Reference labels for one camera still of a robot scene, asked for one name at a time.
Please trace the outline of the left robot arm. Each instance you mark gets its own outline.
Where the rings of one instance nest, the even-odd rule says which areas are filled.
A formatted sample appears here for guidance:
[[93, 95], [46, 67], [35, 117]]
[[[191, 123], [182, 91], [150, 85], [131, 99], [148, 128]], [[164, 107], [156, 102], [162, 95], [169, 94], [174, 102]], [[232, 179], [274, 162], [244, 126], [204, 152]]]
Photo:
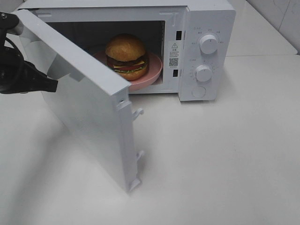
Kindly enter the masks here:
[[11, 32], [20, 35], [16, 28], [21, 24], [18, 16], [0, 13], [0, 92], [1, 94], [33, 91], [55, 92], [58, 81], [48, 78], [34, 64], [24, 60], [15, 43], [7, 37]]

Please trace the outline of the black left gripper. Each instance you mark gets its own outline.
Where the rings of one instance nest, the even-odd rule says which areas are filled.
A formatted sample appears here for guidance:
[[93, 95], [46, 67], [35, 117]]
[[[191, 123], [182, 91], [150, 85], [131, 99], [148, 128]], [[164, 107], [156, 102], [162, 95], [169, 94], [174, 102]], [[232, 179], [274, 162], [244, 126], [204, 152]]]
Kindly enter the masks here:
[[55, 92], [58, 81], [48, 78], [34, 64], [25, 61], [16, 49], [4, 47], [0, 52], [1, 94], [33, 91]]

